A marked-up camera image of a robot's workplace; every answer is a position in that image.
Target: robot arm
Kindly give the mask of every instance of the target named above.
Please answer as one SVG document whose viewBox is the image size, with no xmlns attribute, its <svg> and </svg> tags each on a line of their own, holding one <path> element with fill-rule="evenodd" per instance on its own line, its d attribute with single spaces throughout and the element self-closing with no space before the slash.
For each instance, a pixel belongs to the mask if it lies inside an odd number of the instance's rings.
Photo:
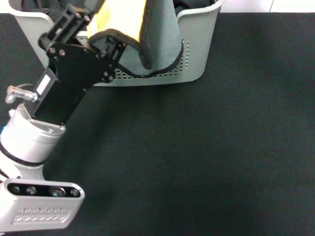
<svg viewBox="0 0 315 236">
<path fill-rule="evenodd" d="M 107 37 L 106 51 L 100 51 L 76 38 L 103 3 L 70 5 L 38 41 L 50 63 L 33 91 L 7 90 L 6 103 L 25 102 L 9 112 L 0 135 L 0 232 L 65 228 L 84 199 L 76 184 L 45 181 L 42 168 L 87 90 L 115 77 L 126 45 Z"/>
</svg>

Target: white wall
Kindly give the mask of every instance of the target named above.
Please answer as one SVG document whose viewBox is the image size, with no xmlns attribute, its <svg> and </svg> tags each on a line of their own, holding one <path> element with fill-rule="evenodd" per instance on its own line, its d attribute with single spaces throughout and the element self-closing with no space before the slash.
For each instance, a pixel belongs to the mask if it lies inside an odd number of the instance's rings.
<svg viewBox="0 0 315 236">
<path fill-rule="evenodd" d="M 8 13 L 8 1 L 0 0 L 0 13 Z"/>
<path fill-rule="evenodd" d="M 315 0 L 225 0 L 221 12 L 315 12 Z"/>
</svg>

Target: white plastic basket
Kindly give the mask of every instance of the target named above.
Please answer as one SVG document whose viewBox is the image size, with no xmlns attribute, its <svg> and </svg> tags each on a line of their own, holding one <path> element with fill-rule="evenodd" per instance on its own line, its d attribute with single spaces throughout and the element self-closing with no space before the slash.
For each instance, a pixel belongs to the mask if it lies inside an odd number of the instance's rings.
<svg viewBox="0 0 315 236">
<path fill-rule="evenodd" d="M 40 61 L 46 67 L 48 58 L 45 52 L 39 48 L 37 41 L 44 32 L 52 27 L 53 21 L 44 13 L 20 11 L 21 0 L 2 1 L 7 2 L 8 12 L 15 16 Z M 110 84 L 98 83 L 95 86 L 161 85 L 189 82 L 200 78 L 206 67 L 217 15 L 223 3 L 224 0 L 218 0 L 209 7 L 184 10 L 178 14 L 177 20 L 183 39 L 184 53 L 181 61 L 173 70 L 146 79 L 134 78 L 116 70 L 116 78 L 113 82 Z M 81 31 L 77 36 L 84 39 L 86 32 Z"/>
</svg>

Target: black table surface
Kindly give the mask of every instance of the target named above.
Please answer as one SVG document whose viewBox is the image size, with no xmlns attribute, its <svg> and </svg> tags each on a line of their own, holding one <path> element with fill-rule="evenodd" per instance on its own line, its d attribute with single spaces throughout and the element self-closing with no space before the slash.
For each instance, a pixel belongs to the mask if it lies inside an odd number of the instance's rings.
<svg viewBox="0 0 315 236">
<path fill-rule="evenodd" d="M 4 98 L 43 68 L 0 22 Z M 220 14 L 199 80 L 88 91 L 44 167 L 82 208 L 65 230 L 10 235 L 315 235 L 314 119 L 315 14 Z"/>
</svg>

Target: camera lens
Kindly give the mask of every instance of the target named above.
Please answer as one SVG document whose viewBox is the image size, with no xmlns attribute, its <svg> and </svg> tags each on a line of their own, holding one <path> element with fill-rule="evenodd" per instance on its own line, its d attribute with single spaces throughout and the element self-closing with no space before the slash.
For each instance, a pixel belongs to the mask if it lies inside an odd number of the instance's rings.
<svg viewBox="0 0 315 236">
<path fill-rule="evenodd" d="M 18 194 L 20 193 L 20 188 L 18 186 L 12 186 L 11 191 L 12 193 Z"/>
<path fill-rule="evenodd" d="M 71 196 L 73 196 L 73 197 L 78 197 L 78 196 L 79 196 L 79 192 L 78 192 L 78 190 L 76 190 L 75 188 L 72 188 L 72 189 L 70 190 L 70 194 L 71 194 Z"/>
<path fill-rule="evenodd" d="M 37 193 L 34 187 L 27 187 L 26 192 L 30 195 L 35 195 Z"/>
<path fill-rule="evenodd" d="M 56 198 L 62 198 L 65 196 L 65 190 L 60 187 L 50 188 L 49 193 L 51 196 L 56 197 Z"/>
</svg>

